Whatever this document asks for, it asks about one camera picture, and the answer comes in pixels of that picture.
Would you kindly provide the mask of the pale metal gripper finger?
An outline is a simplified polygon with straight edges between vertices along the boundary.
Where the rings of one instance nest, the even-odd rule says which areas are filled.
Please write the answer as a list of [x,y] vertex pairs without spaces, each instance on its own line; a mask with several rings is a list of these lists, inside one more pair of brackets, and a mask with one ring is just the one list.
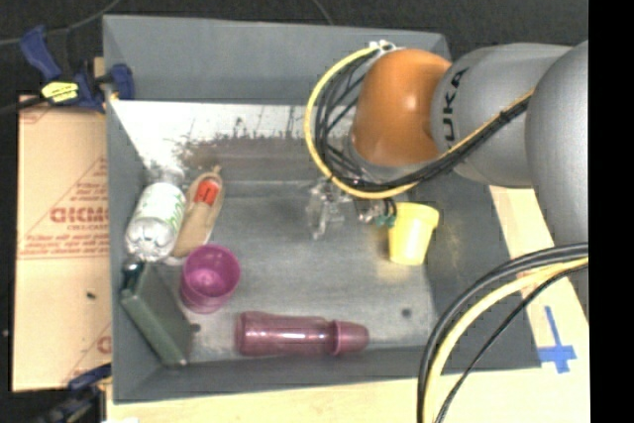
[[311,239],[318,241],[325,235],[328,222],[328,205],[326,196],[313,193],[306,205],[306,220]]
[[346,203],[346,195],[333,181],[321,179],[318,182],[317,198],[317,218],[320,225],[329,225],[331,223],[344,221],[342,207]]

